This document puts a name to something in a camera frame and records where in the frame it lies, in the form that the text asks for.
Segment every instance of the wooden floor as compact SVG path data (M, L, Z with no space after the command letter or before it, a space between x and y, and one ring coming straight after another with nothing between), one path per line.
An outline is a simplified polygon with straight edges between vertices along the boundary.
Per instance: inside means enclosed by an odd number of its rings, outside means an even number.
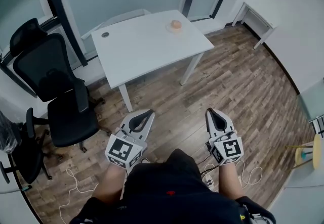
M294 164L294 151L285 145L311 141L314 135L297 101L297 96L281 68L264 49L253 49L257 40L243 27L225 28L208 35L215 48L206 52L186 85L179 81L190 60L140 77L128 84L134 110L152 108L156 117L147 139L144 155L151 161L163 162L175 148L180 148L200 162L208 156L204 143L208 140L205 111L212 107L231 117L242 137L246 163L243 179L250 171L263 168L262 180L245 188L246 194L269 206L289 175ZM107 81L93 84L91 95L103 96L106 104L97 108L100 124L115 129L127 115L127 109L118 90L111 90ZM70 168L78 179L81 191L93 189L108 162L104 150L108 137L103 132L85 141L87 153L77 146L55 148L46 139L44 151L63 155L45 159L53 176L48 181L40 174L26 192L30 203L44 223L62 223L59 206L68 201L68 191L74 188L74 179L67 175ZM210 157L200 169L215 163ZM211 173L217 183L218 171ZM256 170L250 182L260 177ZM71 192L71 203L62 209L68 223L78 214L91 193Z

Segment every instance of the yellow stool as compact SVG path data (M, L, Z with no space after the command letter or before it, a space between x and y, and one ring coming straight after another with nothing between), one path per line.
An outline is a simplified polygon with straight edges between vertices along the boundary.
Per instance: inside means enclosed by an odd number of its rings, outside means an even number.
M314 136L313 145L310 145L310 146L286 146L286 148L296 148L296 153L295 153L296 166L294 166L292 169L300 167L310 161L313 161L314 169L319 168L320 158L321 158L321 146L320 146L320 136L318 134L316 134ZM303 148L313 148L313 151L304 152ZM307 154L311 154L311 153L313 154L313 158L303 162L303 159L305 158L305 156Z

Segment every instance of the mesh chair back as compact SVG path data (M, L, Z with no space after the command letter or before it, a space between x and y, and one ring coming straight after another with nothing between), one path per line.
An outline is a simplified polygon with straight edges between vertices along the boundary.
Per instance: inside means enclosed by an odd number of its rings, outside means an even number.
M14 61L15 72L43 102L73 89L75 76L68 61L64 38L53 33L25 49Z
M18 56L24 49L43 39L47 33L41 29L36 18L20 26L10 39L10 53Z

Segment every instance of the red logo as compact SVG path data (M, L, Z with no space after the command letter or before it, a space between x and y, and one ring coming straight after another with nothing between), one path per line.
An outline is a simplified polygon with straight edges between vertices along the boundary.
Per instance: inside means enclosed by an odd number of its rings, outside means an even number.
M176 192L175 191L167 191L167 194L169 194L169 195L175 195L176 194Z

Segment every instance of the white table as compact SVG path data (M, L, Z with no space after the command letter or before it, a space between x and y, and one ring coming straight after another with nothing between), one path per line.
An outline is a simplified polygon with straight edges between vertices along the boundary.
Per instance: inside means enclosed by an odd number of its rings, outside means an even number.
M261 39L253 47L256 49L260 44L273 33L273 31L278 26L278 16L275 8L269 3L261 0L246 0L236 15L232 26L235 26L238 19L243 16L241 24L244 23L248 11L251 11L259 20L261 20L265 25L268 26L268 30L261 36Z
M179 20L182 28L169 25ZM180 83L184 85L205 51L214 46L179 11L145 15L98 29L92 38L111 88L119 87L128 111L132 104L125 83L158 68L192 57Z

